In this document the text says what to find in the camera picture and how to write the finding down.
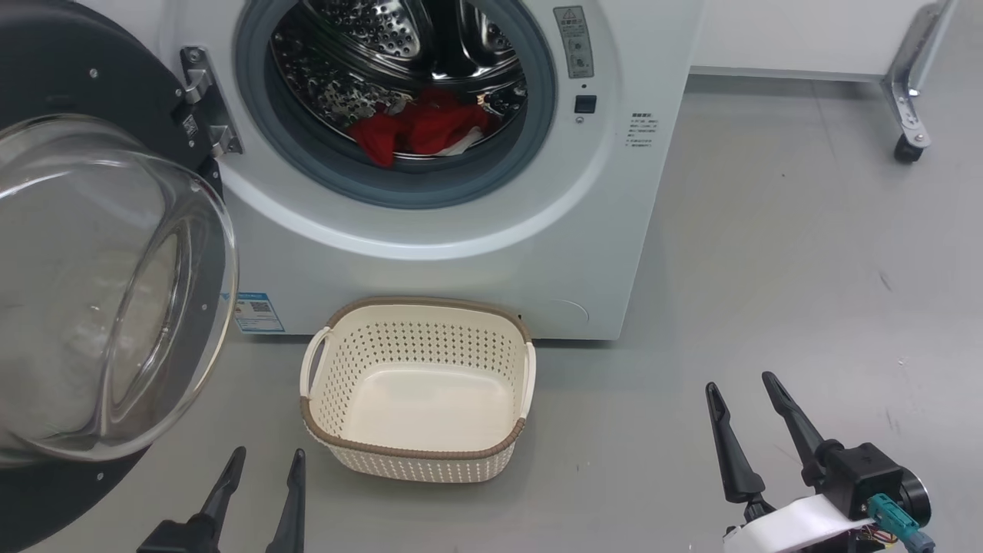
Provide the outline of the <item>metal door hinge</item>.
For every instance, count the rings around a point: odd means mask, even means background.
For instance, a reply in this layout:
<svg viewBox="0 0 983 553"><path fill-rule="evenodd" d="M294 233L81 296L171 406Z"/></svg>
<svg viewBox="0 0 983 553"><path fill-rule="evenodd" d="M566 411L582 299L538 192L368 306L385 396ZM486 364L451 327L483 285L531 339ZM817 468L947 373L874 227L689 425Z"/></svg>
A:
<svg viewBox="0 0 983 553"><path fill-rule="evenodd" d="M194 109L197 129L206 133L211 154L214 157L242 154L241 137L227 108L210 53L203 46L182 47L180 61L187 82L184 98Z"/></svg>

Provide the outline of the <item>grey warning sticker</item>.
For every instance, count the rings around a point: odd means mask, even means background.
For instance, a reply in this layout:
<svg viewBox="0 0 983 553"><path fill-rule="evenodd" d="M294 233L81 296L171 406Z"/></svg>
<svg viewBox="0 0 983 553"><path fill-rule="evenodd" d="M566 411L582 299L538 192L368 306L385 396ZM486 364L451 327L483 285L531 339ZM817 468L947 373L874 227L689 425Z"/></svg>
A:
<svg viewBox="0 0 983 553"><path fill-rule="evenodd" d="M584 8L581 5L556 7L552 10L561 33L569 78L593 78L594 59Z"/></svg>

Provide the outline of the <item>black round glass washer door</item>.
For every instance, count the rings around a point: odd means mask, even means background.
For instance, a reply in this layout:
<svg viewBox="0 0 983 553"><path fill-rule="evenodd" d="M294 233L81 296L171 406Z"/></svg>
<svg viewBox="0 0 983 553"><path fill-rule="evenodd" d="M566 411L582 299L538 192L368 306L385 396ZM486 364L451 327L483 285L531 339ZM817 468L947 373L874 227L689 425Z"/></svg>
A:
<svg viewBox="0 0 983 553"><path fill-rule="evenodd" d="M186 83L83 3L0 0L0 553L95 507L217 360L237 242Z"/></svg>

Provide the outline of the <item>steel perforated washer drum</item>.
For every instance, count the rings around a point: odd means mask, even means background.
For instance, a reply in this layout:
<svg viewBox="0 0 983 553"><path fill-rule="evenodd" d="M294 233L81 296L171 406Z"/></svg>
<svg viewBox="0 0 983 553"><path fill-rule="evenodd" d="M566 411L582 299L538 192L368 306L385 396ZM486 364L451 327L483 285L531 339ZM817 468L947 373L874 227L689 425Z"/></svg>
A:
<svg viewBox="0 0 983 553"><path fill-rule="evenodd" d="M428 99L485 112L441 155L494 141L528 103L509 37L470 0L298 0L274 28L270 53L286 88L333 135Z"/></svg>

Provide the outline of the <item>grey rubber door gasket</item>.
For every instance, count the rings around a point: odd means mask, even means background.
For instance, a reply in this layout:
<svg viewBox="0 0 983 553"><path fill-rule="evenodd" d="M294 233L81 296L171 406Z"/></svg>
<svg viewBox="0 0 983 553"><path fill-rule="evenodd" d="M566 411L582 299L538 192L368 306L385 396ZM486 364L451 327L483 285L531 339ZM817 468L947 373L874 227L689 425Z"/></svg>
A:
<svg viewBox="0 0 983 553"><path fill-rule="evenodd" d="M509 37L528 85L528 103L494 141L452 157L397 153L378 167L355 141L333 135L286 88L270 53L277 22L298 0L247 0L233 41L243 104L264 140L317 185L364 204L442 209L487 196L516 178L544 146L554 118L556 74L543 28L525 0L470 0Z"/></svg>

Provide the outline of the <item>cream perforated laundry basket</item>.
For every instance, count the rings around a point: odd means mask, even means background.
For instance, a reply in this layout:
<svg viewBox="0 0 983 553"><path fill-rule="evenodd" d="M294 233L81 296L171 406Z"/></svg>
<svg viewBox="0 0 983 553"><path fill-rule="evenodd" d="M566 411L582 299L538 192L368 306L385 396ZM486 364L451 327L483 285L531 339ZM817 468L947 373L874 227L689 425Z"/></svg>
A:
<svg viewBox="0 0 983 553"><path fill-rule="evenodd" d="M373 297L306 347L306 431L354 472L470 484L500 475L531 410L537 354L519 315L459 299Z"/></svg>

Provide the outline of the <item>white front-load washing machine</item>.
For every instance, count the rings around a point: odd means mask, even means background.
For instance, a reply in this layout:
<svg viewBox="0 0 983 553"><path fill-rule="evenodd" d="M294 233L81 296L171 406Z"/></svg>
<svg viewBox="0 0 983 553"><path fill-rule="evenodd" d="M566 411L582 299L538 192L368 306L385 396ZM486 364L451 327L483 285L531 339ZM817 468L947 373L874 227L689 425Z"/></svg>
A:
<svg viewBox="0 0 983 553"><path fill-rule="evenodd" d="M525 0L558 84L544 146L505 186L442 209L364 204L302 175L243 104L234 39L247 0L75 0L112 18L173 72L207 49L243 153L218 157L240 245L240 293L266 293L286 335L370 296L467 299L519 315L536 337L616 339L641 262L706 0ZM554 8L584 8L594 77L569 78ZM597 95L576 114L576 95ZM633 112L659 119L628 148Z"/></svg>

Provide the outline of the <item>silver metal table leg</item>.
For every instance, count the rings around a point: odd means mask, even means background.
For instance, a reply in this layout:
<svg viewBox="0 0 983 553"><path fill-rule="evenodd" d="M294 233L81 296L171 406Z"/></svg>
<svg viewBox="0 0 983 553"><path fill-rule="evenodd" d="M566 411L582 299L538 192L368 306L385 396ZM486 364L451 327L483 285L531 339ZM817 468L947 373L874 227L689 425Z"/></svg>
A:
<svg viewBox="0 0 983 553"><path fill-rule="evenodd" d="M900 136L905 135L910 143L925 151L932 140L915 101L922 94L924 80L958 3L959 0L931 0L919 8L880 83Z"/></svg>

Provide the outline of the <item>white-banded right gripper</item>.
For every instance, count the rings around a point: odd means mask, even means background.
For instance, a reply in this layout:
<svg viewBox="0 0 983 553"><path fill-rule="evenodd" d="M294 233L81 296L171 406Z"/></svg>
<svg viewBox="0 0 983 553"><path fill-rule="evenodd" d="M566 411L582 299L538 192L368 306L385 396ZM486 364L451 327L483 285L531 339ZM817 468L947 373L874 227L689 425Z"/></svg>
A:
<svg viewBox="0 0 983 553"><path fill-rule="evenodd" d="M773 409L783 417L806 486L821 487L825 469L816 458L824 438L773 372L762 373ZM850 531L875 524L863 515L850 518L827 494L815 494L770 510L763 494L764 480L751 468L730 424L730 410L715 382L705 386L705 396L717 453L724 498L747 506L746 522L723 536L723 553L793 553Z"/></svg>

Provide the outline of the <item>white table panel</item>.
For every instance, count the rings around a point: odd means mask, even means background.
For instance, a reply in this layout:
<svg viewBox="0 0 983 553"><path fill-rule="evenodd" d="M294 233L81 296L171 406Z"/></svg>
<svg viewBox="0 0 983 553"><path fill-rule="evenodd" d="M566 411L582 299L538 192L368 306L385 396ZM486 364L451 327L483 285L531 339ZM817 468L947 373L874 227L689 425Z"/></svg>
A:
<svg viewBox="0 0 983 553"><path fill-rule="evenodd" d="M958 0L708 0L693 75L877 83L920 15Z"/></svg>

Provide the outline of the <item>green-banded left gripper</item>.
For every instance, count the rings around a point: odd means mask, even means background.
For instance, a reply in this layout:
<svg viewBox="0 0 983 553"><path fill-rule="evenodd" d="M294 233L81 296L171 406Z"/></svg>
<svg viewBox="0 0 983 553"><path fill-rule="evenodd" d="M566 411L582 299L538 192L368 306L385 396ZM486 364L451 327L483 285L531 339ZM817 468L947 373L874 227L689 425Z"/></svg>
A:
<svg viewBox="0 0 983 553"><path fill-rule="evenodd" d="M238 488L247 449L236 447L212 486L203 517L186 522L162 521L137 547L137 553L219 553L218 531L222 531L232 494ZM280 522L266 553L304 553L306 522L306 453L296 449L286 479L288 488Z"/></svg>

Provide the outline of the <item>printed text label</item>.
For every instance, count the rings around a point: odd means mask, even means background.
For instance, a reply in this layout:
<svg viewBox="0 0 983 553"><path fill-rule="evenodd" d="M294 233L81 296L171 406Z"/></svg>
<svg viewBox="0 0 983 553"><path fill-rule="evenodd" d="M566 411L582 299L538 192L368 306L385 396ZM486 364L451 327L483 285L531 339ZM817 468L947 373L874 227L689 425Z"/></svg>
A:
<svg viewBox="0 0 983 553"><path fill-rule="evenodd" d="M628 148L652 148L659 133L659 119L649 112L633 112L624 132Z"/></svg>

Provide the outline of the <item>blue energy label sticker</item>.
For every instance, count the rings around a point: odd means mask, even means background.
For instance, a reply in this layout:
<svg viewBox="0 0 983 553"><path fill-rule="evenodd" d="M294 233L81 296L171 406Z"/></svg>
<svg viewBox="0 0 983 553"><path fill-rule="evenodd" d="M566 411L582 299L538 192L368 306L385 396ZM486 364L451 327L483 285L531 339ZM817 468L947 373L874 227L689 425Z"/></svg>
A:
<svg viewBox="0 0 983 553"><path fill-rule="evenodd" d="M237 293L234 319L245 335L285 333L280 316L266 293Z"/></svg>

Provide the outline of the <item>red and white jersey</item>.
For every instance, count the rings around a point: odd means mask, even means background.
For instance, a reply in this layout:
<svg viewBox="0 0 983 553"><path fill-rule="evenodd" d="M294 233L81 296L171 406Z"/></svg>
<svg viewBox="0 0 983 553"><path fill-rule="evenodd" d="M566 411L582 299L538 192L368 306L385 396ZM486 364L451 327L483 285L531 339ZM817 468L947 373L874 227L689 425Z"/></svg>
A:
<svg viewBox="0 0 983 553"><path fill-rule="evenodd" d="M414 101L376 112L349 126L347 134L378 167L391 168L397 153L452 157L501 128L501 117L480 104L464 104L442 88L425 88Z"/></svg>

